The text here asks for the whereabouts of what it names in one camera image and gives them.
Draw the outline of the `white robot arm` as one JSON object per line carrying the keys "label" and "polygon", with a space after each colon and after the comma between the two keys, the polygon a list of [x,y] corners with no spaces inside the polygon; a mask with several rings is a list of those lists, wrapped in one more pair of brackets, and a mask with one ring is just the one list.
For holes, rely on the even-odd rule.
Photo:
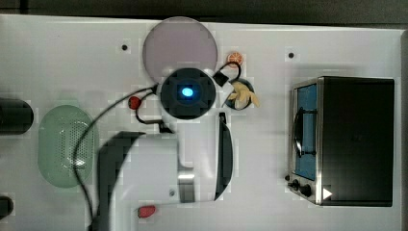
{"label": "white robot arm", "polygon": [[154,86],[159,131],[120,131],[97,152],[96,212],[89,231],[137,231],[142,210],[217,200],[234,152],[224,105],[234,88],[221,71],[180,68]]}

